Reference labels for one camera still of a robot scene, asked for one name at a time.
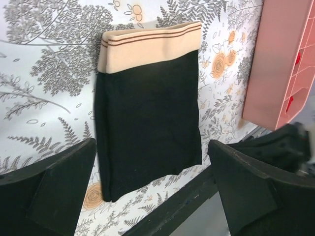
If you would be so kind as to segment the black underwear beige waistband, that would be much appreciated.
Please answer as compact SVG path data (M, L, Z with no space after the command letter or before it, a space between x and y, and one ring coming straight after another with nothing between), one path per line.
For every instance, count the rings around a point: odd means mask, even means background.
M201 23L102 35L94 121L103 199L202 163Z

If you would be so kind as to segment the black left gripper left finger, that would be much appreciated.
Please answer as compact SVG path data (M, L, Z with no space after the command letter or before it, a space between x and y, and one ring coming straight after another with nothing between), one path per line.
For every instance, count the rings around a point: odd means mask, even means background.
M94 166L96 140L0 177L2 236L73 236Z

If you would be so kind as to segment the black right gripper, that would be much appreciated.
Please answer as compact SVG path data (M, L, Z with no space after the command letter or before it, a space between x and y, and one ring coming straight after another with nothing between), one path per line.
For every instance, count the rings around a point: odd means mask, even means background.
M311 158L310 133L303 124L286 124L254 139L231 144L247 156L288 172L297 172Z

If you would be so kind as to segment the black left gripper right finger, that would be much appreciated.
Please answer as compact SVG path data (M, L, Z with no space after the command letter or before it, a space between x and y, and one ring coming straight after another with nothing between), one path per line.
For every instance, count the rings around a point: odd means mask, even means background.
M313 236L315 180L276 168L217 140L208 144L232 236Z

